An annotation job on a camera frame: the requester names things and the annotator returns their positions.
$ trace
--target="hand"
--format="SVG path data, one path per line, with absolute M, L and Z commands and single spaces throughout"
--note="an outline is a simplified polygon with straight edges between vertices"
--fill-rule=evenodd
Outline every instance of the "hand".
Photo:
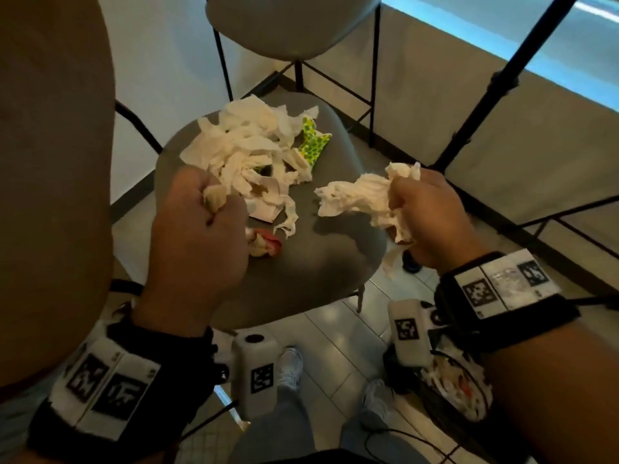
M 135 325 L 202 336 L 222 299 L 243 279 L 247 207 L 240 196 L 228 195 L 213 216 L 202 204 L 202 191 L 214 183 L 192 166 L 175 175 L 153 222 L 149 277 L 132 314 Z
M 391 209 L 401 208 L 415 239 L 410 253 L 422 265 L 445 273 L 489 253 L 456 191 L 437 171 L 422 169 L 421 180 L 396 178 Z

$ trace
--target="wristband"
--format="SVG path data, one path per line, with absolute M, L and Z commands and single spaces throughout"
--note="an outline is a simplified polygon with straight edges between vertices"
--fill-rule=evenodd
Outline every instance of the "wristband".
M 531 253 L 492 252 L 446 273 L 435 304 L 451 320 L 456 344 L 491 352 L 523 342 L 580 316 L 559 295 Z
M 133 325 L 84 343 L 30 425 L 28 448 L 75 464 L 129 463 L 165 450 L 220 383 L 212 330 L 182 338 Z

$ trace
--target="white sneaker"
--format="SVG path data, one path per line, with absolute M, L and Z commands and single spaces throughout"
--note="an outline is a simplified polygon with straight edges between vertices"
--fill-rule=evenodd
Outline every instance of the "white sneaker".
M 287 387 L 293 391 L 299 390 L 303 375 L 303 356 L 295 346 L 288 346 L 279 358 L 279 373 L 276 386 Z
M 393 410 L 392 404 L 393 392 L 382 379 L 375 379 L 368 384 L 363 396 L 363 408 L 374 412 L 387 423 Z

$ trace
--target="wire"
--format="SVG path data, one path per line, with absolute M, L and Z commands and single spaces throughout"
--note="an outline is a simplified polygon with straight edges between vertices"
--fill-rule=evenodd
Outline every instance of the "wire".
M 207 418 L 205 421 L 203 421 L 202 423 L 200 423 L 197 427 L 192 428 L 191 430 L 189 430 L 187 433 L 185 433 L 184 435 L 181 436 L 181 439 L 178 442 L 181 441 L 185 441 L 187 438 L 189 438 L 191 435 L 193 435 L 195 432 L 197 432 L 198 430 L 204 428 L 206 425 L 208 425 L 209 423 L 211 423 L 214 419 L 218 418 L 220 415 L 228 412 L 228 410 L 230 409 L 234 409 L 234 407 L 238 406 L 238 400 L 233 400 L 232 402 L 230 402 L 226 407 L 222 408 L 219 412 L 217 412 L 215 415 L 211 416 L 210 418 Z
M 479 391 L 479 394 L 482 395 L 482 399 L 484 399 L 484 407 L 486 409 L 486 415 L 488 414 L 488 409 L 490 409 L 490 406 L 488 405 L 488 398 L 486 397 L 486 395 L 484 394 L 484 390 L 481 388 L 481 386 L 479 386 L 479 383 L 477 382 L 477 380 L 473 377 L 473 375 L 470 373 L 470 371 L 468 371 L 468 369 L 466 369 L 464 366 L 462 366 L 462 363 L 460 363 L 457 359 L 453 358 L 452 356 L 446 354 L 445 352 L 442 352 L 440 350 L 430 350 L 429 351 L 432 355 L 436 355 L 436 356 L 442 356 L 447 358 L 450 361 L 453 361 L 457 366 L 460 367 L 460 369 L 462 371 L 464 371 L 468 377 L 470 378 L 470 380 L 473 382 L 473 384 L 475 384 L 477 390 Z
M 459 445 L 459 444 L 457 444 L 457 445 L 456 445 L 456 447 L 455 447 L 455 448 L 453 448 L 451 451 L 449 451 L 449 452 L 447 453 L 447 455 L 445 456 L 445 458 L 444 458 L 442 461 L 440 461 L 438 464 L 445 464 L 445 462 L 447 462 L 447 459 L 449 459 L 449 460 L 451 461 L 451 459 L 450 459 L 450 458 L 451 458 L 451 457 L 454 455 L 454 453 L 455 453 L 456 451 L 458 451 L 459 449 L 460 449 L 460 445 Z
M 449 454 L 445 454 L 438 446 L 433 445 L 432 443 L 430 443 L 428 440 L 425 440 L 423 438 L 420 438 L 419 436 L 415 436 L 415 435 L 411 435 L 410 433 L 406 433 L 402 430 L 396 430 L 395 428 L 381 428 L 379 430 L 368 430 L 368 436 L 365 439 L 365 442 L 363 443 L 363 446 L 365 447 L 366 452 L 368 453 L 368 455 L 375 461 L 380 462 L 381 464 L 389 464 L 386 461 L 383 461 L 382 459 L 380 459 L 378 456 L 376 456 L 375 454 L 372 453 L 372 451 L 369 450 L 368 448 L 368 441 L 370 438 L 372 438 L 374 435 L 377 434 L 382 434 L 382 433 L 387 433 L 388 431 L 391 431 L 393 433 L 400 433 L 402 435 L 406 435 L 409 438 L 413 438 L 416 439 L 417 441 L 420 441 L 422 443 L 425 443 L 429 446 L 431 446 L 434 451 L 436 451 L 437 453 L 439 453 L 441 456 L 444 456 L 443 459 L 443 463 L 446 461 L 452 462 L 453 464 L 456 464 L 451 457 L 449 457 L 456 449 L 451 450 L 451 452 Z

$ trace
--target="green patterned paper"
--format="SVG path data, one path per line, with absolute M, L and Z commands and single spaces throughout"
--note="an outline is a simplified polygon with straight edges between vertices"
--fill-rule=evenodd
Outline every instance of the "green patterned paper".
M 299 152 L 312 168 L 330 138 L 330 133 L 321 133 L 316 130 L 316 123 L 311 117 L 303 118 L 303 143 L 299 147 Z

